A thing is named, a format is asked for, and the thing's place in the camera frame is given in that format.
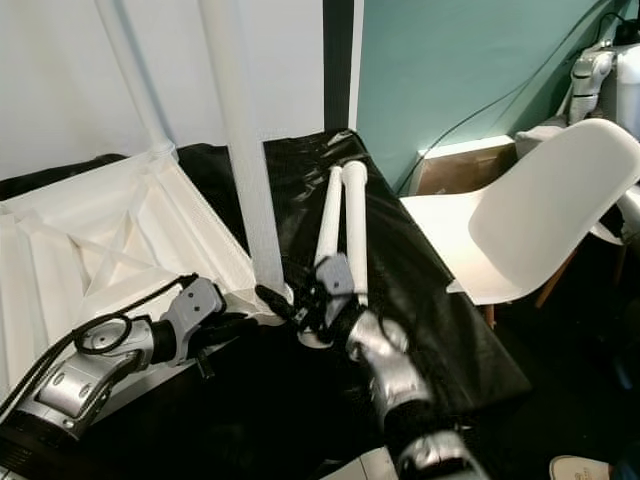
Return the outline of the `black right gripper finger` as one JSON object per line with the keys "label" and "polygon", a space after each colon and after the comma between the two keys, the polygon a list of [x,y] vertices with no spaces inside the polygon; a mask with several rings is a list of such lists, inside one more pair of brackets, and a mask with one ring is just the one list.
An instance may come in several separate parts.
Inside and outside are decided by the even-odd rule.
{"label": "black right gripper finger", "polygon": [[260,298],[275,316],[284,321],[291,321],[294,316],[294,306],[287,294],[274,291],[268,285],[256,285],[255,294]]}

